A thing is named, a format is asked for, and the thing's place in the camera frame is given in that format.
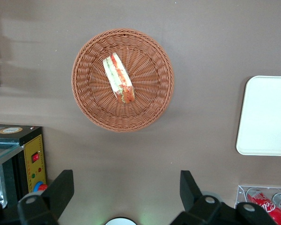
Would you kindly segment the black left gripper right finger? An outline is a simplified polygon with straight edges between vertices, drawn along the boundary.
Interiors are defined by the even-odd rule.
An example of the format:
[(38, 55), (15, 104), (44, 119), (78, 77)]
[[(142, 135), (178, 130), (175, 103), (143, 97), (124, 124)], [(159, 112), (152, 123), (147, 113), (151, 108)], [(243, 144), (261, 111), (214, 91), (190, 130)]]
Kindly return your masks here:
[(222, 203), (212, 195), (203, 195), (190, 171), (180, 172), (180, 198), (184, 207), (172, 225), (223, 225)]

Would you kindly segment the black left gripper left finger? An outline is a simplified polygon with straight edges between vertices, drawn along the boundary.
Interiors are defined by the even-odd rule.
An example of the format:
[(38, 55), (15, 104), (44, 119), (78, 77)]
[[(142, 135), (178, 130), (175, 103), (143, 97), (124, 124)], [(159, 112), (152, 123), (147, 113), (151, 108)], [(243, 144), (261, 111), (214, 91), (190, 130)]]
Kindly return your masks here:
[(72, 170), (64, 170), (43, 192), (23, 197), (17, 211), (22, 225), (57, 225), (58, 219), (74, 195)]

